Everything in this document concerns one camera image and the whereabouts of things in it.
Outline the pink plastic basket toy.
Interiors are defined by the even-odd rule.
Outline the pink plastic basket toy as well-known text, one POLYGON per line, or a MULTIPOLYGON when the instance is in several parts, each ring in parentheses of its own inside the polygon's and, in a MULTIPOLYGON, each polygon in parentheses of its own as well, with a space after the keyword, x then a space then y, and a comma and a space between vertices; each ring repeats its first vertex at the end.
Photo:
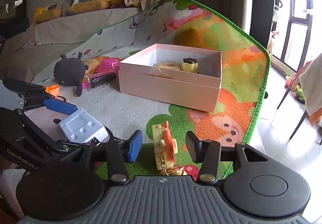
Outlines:
POLYGON ((120 69, 120 62, 117 58, 105 58, 100 62, 96 71, 100 72, 117 72, 120 69))

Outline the pink cardboard box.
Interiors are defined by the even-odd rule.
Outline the pink cardboard box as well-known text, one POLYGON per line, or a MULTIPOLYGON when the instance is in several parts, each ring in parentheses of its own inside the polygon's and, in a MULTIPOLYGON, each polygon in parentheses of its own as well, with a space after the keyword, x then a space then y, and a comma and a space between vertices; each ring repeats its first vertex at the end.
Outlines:
POLYGON ((146 99, 214 112, 222 85, 222 54, 210 49, 154 44, 120 62, 120 91, 146 99), (159 61, 198 61, 198 73, 156 68, 159 61))

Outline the yellow plush at left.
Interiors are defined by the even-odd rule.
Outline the yellow plush at left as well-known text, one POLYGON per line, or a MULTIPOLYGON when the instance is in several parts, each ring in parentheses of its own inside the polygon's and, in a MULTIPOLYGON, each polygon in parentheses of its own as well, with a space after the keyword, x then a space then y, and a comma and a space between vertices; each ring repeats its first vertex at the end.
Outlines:
POLYGON ((62 7, 53 4, 47 7, 37 7, 34 11, 32 25, 51 21, 62 15, 62 7))

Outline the black cylindrical tube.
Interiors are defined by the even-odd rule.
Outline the black cylindrical tube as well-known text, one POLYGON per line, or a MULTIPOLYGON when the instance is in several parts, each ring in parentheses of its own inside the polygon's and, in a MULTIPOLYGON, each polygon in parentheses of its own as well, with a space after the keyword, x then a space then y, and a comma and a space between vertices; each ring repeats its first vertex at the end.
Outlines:
POLYGON ((95 77, 95 78, 90 78, 89 79, 89 86, 91 88, 96 88, 96 87, 98 87, 100 85, 109 84, 114 79, 116 79, 116 77, 117 77, 116 73, 111 72, 111 73, 108 73, 106 75, 102 75, 102 76, 95 77))

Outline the long yellow plush pillow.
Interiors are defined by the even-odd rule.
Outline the long yellow plush pillow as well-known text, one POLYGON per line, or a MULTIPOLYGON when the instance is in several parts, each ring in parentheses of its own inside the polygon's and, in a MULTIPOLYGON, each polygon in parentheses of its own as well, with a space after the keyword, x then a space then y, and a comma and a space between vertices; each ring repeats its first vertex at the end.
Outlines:
POLYGON ((107 0, 88 0, 70 6, 68 12, 70 15, 77 15, 86 12, 106 10, 110 8, 110 6, 111 3, 107 0))

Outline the yellow brown pudding toy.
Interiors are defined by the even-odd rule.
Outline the yellow brown pudding toy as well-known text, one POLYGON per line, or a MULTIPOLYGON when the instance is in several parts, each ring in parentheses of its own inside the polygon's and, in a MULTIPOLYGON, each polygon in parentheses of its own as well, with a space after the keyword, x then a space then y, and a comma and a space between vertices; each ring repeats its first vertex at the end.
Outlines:
POLYGON ((184 58, 182 60, 181 71, 198 73, 198 61, 194 58, 184 58))

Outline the beige knitted cloth toy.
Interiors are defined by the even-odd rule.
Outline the beige knitted cloth toy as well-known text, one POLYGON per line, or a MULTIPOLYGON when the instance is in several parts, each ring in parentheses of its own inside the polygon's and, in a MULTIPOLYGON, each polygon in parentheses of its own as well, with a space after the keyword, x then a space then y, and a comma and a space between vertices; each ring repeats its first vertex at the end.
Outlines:
POLYGON ((175 70, 175 71, 181 71, 182 64, 176 63, 173 61, 166 61, 166 62, 159 61, 156 64, 154 64, 154 67, 165 68, 165 69, 175 70))

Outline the orange plastic cup toy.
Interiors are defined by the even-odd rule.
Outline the orange plastic cup toy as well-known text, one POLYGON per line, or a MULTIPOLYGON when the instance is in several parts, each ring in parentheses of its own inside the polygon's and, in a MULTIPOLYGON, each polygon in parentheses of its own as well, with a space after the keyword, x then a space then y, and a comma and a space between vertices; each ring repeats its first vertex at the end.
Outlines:
POLYGON ((57 98, 60 92, 60 87, 59 85, 51 85, 51 86, 47 86, 45 91, 52 95, 54 98, 57 98))

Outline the yellow pink cake toy keychain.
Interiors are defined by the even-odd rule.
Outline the yellow pink cake toy keychain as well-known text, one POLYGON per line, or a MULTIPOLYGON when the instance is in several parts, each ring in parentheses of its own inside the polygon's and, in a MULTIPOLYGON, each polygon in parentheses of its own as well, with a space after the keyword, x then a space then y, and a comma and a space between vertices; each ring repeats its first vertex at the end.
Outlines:
POLYGON ((152 125, 154 157, 157 170, 162 175, 186 175, 183 165, 176 164, 177 141, 171 136, 169 122, 152 125))

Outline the white electronic device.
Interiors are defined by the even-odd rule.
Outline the white electronic device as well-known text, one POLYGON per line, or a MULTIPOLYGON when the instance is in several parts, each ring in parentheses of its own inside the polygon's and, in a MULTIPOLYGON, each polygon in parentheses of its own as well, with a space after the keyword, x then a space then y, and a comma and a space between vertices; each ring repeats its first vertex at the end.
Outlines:
POLYGON ((82 108, 62 120, 59 126, 73 143, 92 143, 98 146, 110 140, 105 126, 82 108))

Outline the black round plush toy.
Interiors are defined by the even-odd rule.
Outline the black round plush toy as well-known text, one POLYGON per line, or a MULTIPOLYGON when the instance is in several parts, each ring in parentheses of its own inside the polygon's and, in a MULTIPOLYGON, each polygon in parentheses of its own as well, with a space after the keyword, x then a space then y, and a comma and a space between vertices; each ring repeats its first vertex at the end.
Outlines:
POLYGON ((60 55, 61 60, 54 66, 54 78, 60 85, 75 86, 75 96, 82 95, 82 80, 88 68, 81 61, 82 53, 79 52, 77 58, 68 58, 65 54, 60 55))

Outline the chair with cream cloth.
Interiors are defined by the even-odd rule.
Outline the chair with cream cloth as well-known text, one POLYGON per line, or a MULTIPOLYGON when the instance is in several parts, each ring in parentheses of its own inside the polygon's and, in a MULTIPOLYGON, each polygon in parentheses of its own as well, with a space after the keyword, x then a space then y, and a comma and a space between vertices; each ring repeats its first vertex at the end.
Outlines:
POLYGON ((321 54, 313 61, 307 62, 304 67, 293 75, 277 109, 279 109, 288 93, 296 89, 298 83, 301 85, 305 110, 289 139, 294 137, 306 117, 309 117, 312 126, 317 122, 321 122, 321 54))

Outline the colourful children play mat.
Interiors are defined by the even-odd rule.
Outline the colourful children play mat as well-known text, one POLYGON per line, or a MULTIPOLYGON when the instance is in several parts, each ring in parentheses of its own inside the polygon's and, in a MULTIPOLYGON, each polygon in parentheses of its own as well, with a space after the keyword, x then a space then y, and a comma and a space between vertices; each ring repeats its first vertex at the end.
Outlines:
POLYGON ((100 29, 68 53, 84 60, 117 58, 107 86, 60 96, 83 108, 118 138, 142 132, 130 175, 157 174, 152 126, 169 124, 176 163, 196 175, 187 131, 234 146, 251 140, 265 94, 270 57, 265 48, 214 10, 193 0, 161 0, 137 15, 100 29))

